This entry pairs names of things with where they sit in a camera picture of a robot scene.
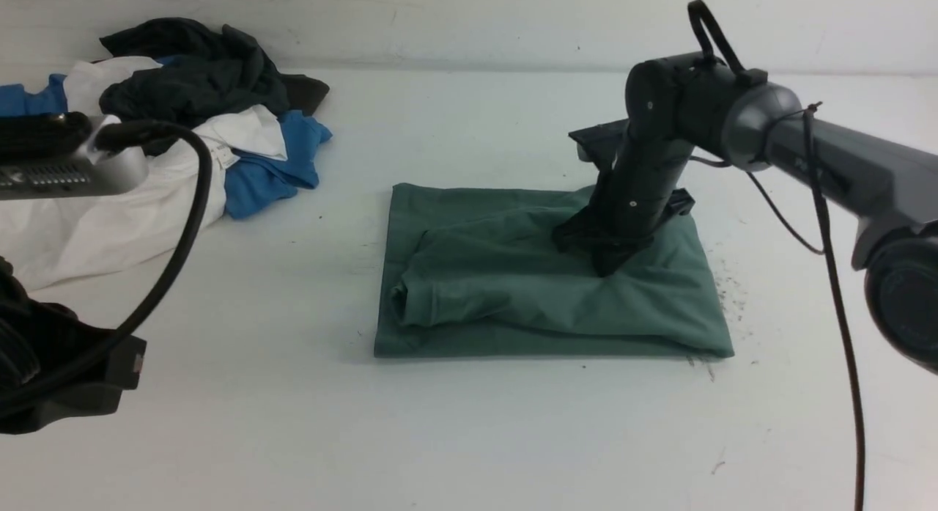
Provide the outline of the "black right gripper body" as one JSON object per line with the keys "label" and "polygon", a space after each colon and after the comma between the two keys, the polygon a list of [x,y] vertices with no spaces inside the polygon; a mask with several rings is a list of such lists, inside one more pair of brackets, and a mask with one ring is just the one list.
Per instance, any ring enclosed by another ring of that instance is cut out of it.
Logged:
{"label": "black right gripper body", "polygon": [[623,141],[613,168],[599,172],[586,206],[554,227],[555,246],[590,253],[600,245],[650,244],[660,227],[693,210],[689,191],[676,186],[691,153],[684,141]]}

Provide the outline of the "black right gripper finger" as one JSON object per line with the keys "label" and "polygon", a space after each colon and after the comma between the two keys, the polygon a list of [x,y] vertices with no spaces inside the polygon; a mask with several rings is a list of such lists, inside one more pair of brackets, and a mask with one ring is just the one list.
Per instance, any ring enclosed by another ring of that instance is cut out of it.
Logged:
{"label": "black right gripper finger", "polygon": [[590,250],[590,263],[597,277],[605,278],[616,273],[627,260],[644,249],[646,244],[643,243],[600,245]]}

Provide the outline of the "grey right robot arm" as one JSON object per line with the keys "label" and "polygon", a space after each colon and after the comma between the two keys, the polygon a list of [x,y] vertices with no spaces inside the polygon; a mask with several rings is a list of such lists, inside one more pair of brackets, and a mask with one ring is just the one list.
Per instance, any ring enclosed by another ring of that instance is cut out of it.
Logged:
{"label": "grey right robot arm", "polygon": [[857,217],[851,265],[881,335],[935,372],[937,160],[917,148],[817,120],[767,72],[748,69],[703,0],[687,6],[698,52],[648,60],[627,76],[627,118],[572,131],[599,174],[586,206],[554,227],[561,251],[586,251],[606,276],[693,208],[676,184],[693,151],[713,167],[775,167]]}

